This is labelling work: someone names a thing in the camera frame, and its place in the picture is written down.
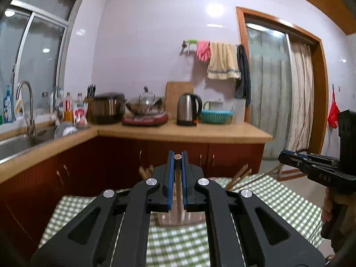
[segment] teal plastic basket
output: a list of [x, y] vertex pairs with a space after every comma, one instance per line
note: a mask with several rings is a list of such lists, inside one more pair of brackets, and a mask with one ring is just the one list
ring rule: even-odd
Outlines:
[[224, 124], [229, 121], [233, 115], [232, 111], [228, 110], [207, 110], [203, 109], [200, 118], [204, 123]]

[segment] beige towel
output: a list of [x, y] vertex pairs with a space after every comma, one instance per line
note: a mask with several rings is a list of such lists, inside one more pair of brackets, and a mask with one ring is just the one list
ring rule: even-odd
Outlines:
[[223, 42], [210, 42], [211, 57], [208, 78], [225, 80], [241, 78], [237, 65], [236, 45]]

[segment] wooden countertop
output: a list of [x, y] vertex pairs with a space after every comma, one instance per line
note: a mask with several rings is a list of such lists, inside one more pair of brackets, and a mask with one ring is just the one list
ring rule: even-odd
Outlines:
[[97, 136], [131, 138], [135, 140], [195, 142], [195, 143], [266, 143], [273, 140], [270, 134], [243, 123], [240, 125], [209, 125], [184, 127], [169, 121], [160, 127], [132, 127], [121, 123], [94, 125], [76, 134], [47, 142], [31, 151], [0, 164], [0, 183], [50, 157]]

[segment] blue soap bottle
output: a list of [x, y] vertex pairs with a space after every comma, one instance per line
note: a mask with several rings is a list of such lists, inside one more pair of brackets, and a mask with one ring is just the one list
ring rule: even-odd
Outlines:
[[14, 121], [14, 98], [10, 94], [10, 85], [7, 87], [6, 96], [4, 97], [3, 123], [10, 123]]

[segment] green checkered tablecloth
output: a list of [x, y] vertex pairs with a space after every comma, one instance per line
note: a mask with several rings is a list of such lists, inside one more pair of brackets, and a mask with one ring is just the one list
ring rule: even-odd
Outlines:
[[[226, 186], [231, 178], [214, 178]], [[242, 180], [235, 192], [250, 189], [316, 248], [323, 242], [320, 237], [321, 209], [288, 189], [270, 176], [252, 175]], [[45, 244], [63, 226], [73, 219], [95, 198], [64, 196], [43, 233], [39, 247]], [[147, 241], [147, 267], [210, 266], [206, 224], [163, 228], [158, 224], [157, 213], [151, 213]]]

